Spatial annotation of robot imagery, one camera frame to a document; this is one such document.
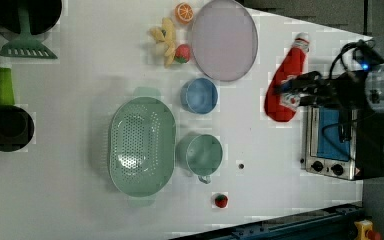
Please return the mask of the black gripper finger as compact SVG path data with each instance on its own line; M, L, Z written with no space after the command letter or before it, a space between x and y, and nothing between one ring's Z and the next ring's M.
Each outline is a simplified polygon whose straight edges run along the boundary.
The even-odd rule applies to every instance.
M307 100L305 97L300 97L296 94L282 94L280 96L280 102L279 104L283 107L300 107L300 106L306 106Z
M284 81L274 87L275 94L299 93L300 91L300 85L295 79Z

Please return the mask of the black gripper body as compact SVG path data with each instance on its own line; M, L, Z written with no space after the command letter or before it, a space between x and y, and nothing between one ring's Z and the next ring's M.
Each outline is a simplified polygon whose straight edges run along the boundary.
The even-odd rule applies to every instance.
M300 97L300 106L329 109L363 109L367 105L365 81L367 72L352 71L334 79L317 79Z

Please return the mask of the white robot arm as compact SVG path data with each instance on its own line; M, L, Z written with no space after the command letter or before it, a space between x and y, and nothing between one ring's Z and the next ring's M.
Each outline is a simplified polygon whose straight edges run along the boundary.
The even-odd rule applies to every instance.
M370 40L342 47L343 72L305 73L308 44L297 39L269 85L264 111L277 122L307 109L305 169L344 180L384 177L384 58Z

